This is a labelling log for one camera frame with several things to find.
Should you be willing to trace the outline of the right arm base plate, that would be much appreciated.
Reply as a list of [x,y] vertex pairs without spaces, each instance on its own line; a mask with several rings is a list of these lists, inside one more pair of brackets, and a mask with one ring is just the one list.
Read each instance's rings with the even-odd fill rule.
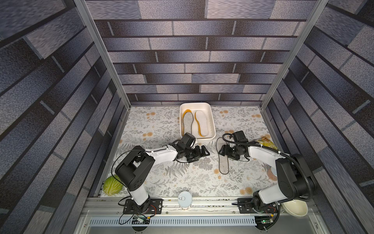
[[258,198],[239,198],[233,205],[238,206],[241,214],[275,214],[278,212],[275,203],[265,204]]

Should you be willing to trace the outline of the white insole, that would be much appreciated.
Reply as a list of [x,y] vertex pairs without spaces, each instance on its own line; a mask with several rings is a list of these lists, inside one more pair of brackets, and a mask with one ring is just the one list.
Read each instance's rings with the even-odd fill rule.
[[198,133],[201,137],[206,137],[209,134],[208,122],[205,113],[201,110],[195,112],[195,120],[198,125]]

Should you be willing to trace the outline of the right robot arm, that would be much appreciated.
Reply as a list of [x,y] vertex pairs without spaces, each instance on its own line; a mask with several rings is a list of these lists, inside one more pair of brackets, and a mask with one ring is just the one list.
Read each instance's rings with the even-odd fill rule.
[[237,206],[247,206],[262,212],[273,204],[292,200],[309,201],[317,188],[317,181],[300,154],[286,154],[257,141],[248,141],[243,131],[225,133],[226,143],[221,155],[239,159],[241,156],[259,160],[276,170],[277,184],[253,193],[249,202],[238,202]]

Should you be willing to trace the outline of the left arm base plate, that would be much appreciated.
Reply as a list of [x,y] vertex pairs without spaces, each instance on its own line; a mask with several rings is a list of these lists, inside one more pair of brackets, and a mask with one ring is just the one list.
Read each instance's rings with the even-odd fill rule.
[[163,199],[148,198],[144,204],[138,205],[132,199],[126,199],[123,206],[124,215],[148,214],[158,215],[162,213]]

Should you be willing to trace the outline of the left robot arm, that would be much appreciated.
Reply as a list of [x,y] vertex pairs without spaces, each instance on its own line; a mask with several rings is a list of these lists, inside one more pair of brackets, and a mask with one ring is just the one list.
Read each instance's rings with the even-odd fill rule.
[[196,138],[185,133],[181,139],[161,148],[135,146],[116,166],[116,180],[127,188],[135,205],[144,210],[150,205],[150,196],[143,184],[151,169],[166,162],[182,163],[181,159],[185,159],[184,163],[192,163],[210,155],[205,146],[196,146],[195,143]]

